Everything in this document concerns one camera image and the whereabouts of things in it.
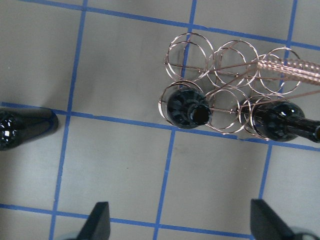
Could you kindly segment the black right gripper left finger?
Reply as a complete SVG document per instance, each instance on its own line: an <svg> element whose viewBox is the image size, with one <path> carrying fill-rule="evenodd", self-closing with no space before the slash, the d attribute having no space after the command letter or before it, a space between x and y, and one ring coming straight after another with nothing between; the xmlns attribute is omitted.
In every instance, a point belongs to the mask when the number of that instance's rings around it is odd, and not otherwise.
<svg viewBox="0 0 320 240"><path fill-rule="evenodd" d="M108 202L97 202L78 234L79 240L108 240L111 235Z"/></svg>

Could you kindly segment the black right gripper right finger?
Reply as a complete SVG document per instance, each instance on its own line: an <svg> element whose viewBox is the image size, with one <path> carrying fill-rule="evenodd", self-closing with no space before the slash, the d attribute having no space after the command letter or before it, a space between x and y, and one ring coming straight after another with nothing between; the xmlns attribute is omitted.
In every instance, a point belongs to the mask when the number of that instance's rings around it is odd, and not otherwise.
<svg viewBox="0 0 320 240"><path fill-rule="evenodd" d="M255 240L293 240L291 228L263 200L250 201L250 231Z"/></svg>

